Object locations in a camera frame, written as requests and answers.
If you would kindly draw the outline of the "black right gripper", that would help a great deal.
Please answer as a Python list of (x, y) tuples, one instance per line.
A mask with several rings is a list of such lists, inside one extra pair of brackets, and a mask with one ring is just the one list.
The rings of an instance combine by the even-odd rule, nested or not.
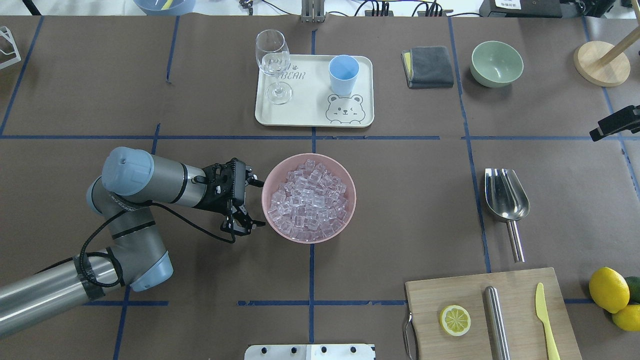
[(592, 141), (598, 142), (607, 136), (626, 130), (631, 133), (640, 131), (639, 105), (627, 105), (619, 111), (602, 118), (598, 121), (598, 126), (589, 132), (589, 135)]

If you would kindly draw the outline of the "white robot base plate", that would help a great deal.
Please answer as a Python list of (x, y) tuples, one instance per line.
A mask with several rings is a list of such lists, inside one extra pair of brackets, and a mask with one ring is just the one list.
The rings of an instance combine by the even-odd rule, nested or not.
[(374, 344), (256, 344), (249, 346), (245, 360), (375, 360)]

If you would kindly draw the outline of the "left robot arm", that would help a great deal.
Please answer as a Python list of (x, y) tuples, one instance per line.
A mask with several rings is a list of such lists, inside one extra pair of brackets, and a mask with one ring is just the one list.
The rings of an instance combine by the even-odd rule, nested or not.
[(2, 287), (1, 337), (122, 287), (141, 292), (170, 278), (169, 251), (151, 207), (176, 204), (221, 214), (221, 231), (230, 235), (225, 242), (233, 244), (265, 225), (245, 208), (246, 187), (263, 185), (238, 158), (197, 168), (142, 149), (115, 148), (86, 194), (87, 204), (105, 218), (101, 228), (109, 229), (112, 246), (88, 251), (85, 241), (78, 255)]

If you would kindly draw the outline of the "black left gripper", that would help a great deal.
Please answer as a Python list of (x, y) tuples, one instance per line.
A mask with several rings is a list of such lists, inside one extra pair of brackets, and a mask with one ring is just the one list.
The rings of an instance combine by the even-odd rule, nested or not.
[(250, 235), (265, 221), (253, 219), (244, 207), (245, 188), (263, 188), (265, 183), (253, 173), (253, 168), (239, 159), (216, 163), (202, 168), (205, 174), (205, 193), (202, 210), (226, 215), (221, 231), (234, 236)]

